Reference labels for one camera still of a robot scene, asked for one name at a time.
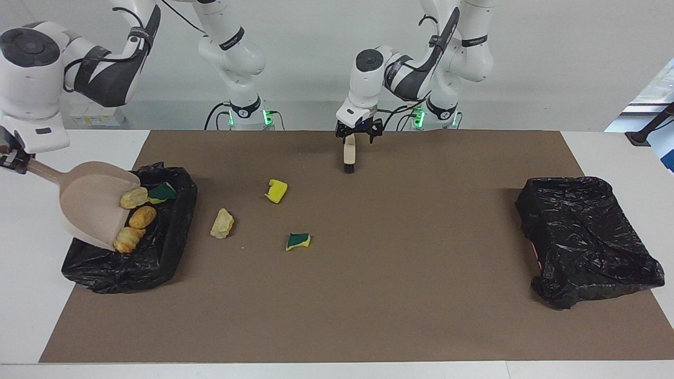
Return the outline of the beige hand brush black bristles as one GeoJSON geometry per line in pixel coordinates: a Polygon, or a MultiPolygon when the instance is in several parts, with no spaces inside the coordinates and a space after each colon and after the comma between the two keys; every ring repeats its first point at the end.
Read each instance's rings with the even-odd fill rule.
{"type": "Polygon", "coordinates": [[[343,140],[343,170],[346,174],[355,171],[356,163],[356,135],[351,134],[343,140]]]}

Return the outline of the beige plastic dustpan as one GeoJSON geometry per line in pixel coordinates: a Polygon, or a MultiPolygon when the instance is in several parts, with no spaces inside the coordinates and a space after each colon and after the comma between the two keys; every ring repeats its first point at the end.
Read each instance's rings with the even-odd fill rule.
{"type": "Polygon", "coordinates": [[[27,171],[58,186],[63,225],[73,237],[108,251],[115,249],[113,243],[128,217],[120,199],[141,185],[137,175],[100,161],[61,172],[32,159],[27,171]]]}

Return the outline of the light toasted bread chunk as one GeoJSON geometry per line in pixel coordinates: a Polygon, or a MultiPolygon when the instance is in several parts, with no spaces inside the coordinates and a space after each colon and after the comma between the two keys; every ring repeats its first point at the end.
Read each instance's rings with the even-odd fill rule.
{"type": "Polygon", "coordinates": [[[148,191],[145,187],[136,187],[125,192],[120,198],[120,206],[132,210],[146,204],[149,201],[148,191]]]}

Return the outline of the striped croissant piece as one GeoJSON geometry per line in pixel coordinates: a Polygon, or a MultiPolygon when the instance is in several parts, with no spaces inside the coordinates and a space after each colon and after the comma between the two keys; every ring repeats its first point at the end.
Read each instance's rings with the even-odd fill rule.
{"type": "Polygon", "coordinates": [[[130,254],[135,250],[144,235],[145,230],[138,230],[138,228],[126,226],[122,228],[116,236],[113,247],[121,254],[130,254]]]}

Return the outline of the brown fried nugget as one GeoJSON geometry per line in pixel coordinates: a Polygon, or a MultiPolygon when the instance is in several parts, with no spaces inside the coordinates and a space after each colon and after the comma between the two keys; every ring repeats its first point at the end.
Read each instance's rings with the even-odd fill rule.
{"type": "Polygon", "coordinates": [[[155,208],[151,206],[141,206],[132,214],[130,220],[128,220],[128,225],[136,230],[144,230],[154,221],[157,214],[155,208]]]}

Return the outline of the pale yellow bread chunk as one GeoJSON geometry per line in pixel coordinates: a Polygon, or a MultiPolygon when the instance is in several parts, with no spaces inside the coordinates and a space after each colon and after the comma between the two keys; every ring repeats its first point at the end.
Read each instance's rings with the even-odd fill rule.
{"type": "Polygon", "coordinates": [[[226,239],[234,226],[234,217],[227,209],[221,208],[211,227],[210,235],[216,239],[226,239]]]}

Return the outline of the black bag lined trash bin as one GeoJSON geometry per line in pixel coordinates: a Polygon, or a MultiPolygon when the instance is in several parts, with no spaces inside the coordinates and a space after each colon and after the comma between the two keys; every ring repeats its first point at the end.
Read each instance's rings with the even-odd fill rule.
{"type": "Polygon", "coordinates": [[[666,283],[603,179],[535,177],[515,202],[539,273],[530,285],[554,308],[613,299],[666,283]]]}
{"type": "Polygon", "coordinates": [[[132,173],[142,187],[154,190],[168,183],[176,195],[154,205],[158,216],[130,254],[72,240],[61,274],[94,293],[131,293],[162,285],[173,278],[187,245],[197,201],[197,185],[187,170],[156,162],[132,173]]]}

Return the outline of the brown table mat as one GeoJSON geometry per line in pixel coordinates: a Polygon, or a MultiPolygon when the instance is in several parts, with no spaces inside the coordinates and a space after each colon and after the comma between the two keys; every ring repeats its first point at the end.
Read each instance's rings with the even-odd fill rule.
{"type": "Polygon", "coordinates": [[[450,130],[359,141],[330,132],[153,131],[136,166],[198,187],[170,283],[76,286],[43,363],[671,360],[650,291],[555,310],[534,294],[516,197],[582,171],[558,132],[450,130]],[[289,185],[279,204],[270,179],[289,185]],[[219,209],[234,217],[210,235],[219,209]],[[290,233],[308,247],[286,251],[290,233]]]}

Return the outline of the black stand base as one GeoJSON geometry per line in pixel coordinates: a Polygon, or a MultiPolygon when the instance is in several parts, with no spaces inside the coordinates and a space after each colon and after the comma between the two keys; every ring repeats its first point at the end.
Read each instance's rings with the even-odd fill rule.
{"type": "Polygon", "coordinates": [[[672,122],[674,122],[674,101],[669,103],[669,105],[666,105],[665,108],[660,111],[660,113],[655,115],[655,117],[653,117],[652,120],[650,120],[650,122],[645,125],[645,127],[635,132],[624,132],[624,135],[633,146],[650,147],[648,136],[654,131],[660,130],[672,122]]]}

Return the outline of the glass window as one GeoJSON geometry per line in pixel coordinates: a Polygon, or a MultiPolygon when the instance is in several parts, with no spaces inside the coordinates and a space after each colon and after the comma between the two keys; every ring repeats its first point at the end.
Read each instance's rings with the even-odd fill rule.
{"type": "Polygon", "coordinates": [[[674,58],[658,72],[636,98],[605,129],[609,133],[648,131],[650,146],[664,167],[674,175],[674,58]]]}

